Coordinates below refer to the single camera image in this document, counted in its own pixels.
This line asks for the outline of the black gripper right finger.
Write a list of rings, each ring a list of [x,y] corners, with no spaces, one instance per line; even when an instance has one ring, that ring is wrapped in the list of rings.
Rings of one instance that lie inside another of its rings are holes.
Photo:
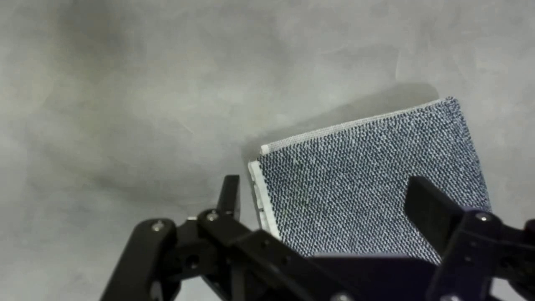
[[[522,228],[482,208],[462,208],[426,177],[411,177],[405,213],[440,254],[428,301],[500,301],[493,279],[505,279],[535,301],[535,218]]]

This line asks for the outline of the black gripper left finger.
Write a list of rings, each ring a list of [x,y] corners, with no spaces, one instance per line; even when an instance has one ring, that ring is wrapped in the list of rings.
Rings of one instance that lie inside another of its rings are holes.
[[[174,301],[192,277],[202,277],[221,301],[358,301],[313,260],[239,222],[238,175],[224,177],[216,207],[181,225],[139,222],[100,301]]]

